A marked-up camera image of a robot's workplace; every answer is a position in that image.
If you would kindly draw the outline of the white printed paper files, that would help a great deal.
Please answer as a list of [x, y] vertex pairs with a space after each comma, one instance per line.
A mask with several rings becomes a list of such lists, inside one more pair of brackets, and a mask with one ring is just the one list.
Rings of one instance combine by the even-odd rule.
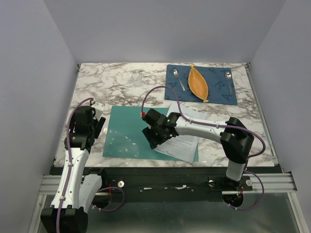
[[[187, 118], [197, 118], [200, 120], [205, 120], [207, 117], [206, 113], [200, 113], [190, 108], [181, 106], [182, 113]], [[177, 103], [174, 102], [168, 110], [167, 116], [171, 112], [179, 113]], [[172, 158], [193, 163], [198, 162], [198, 137], [194, 136], [177, 136], [172, 137], [163, 144], [157, 146], [155, 151], [170, 156]]]

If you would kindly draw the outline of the teal green folder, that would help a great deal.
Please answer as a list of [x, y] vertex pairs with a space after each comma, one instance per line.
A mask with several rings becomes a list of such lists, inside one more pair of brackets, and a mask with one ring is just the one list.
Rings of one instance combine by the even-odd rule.
[[140, 118], [140, 113], [140, 107], [112, 107], [103, 157], [181, 162], [150, 148], [149, 142], [142, 133], [147, 124]]

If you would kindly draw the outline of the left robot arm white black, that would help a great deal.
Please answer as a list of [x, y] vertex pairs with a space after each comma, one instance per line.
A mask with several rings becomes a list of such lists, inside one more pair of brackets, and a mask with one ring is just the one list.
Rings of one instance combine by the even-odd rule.
[[91, 147], [98, 138], [105, 118], [104, 104], [77, 106], [69, 116], [65, 145], [65, 163], [51, 206], [41, 212], [41, 222], [49, 233], [84, 233], [88, 209], [96, 191], [107, 188], [102, 175], [83, 175]]

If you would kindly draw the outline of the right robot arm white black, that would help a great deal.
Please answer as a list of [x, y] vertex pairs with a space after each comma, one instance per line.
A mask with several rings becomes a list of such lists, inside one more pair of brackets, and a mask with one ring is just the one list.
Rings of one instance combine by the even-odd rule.
[[142, 113], [142, 120], [148, 127], [142, 130], [152, 149], [178, 136], [195, 136], [212, 140], [222, 145], [228, 162], [224, 177], [224, 186], [235, 190], [241, 185], [246, 160], [251, 150], [254, 136], [235, 117], [228, 121], [216, 122], [197, 119], [186, 120], [180, 113], [171, 112], [168, 116], [155, 109]]

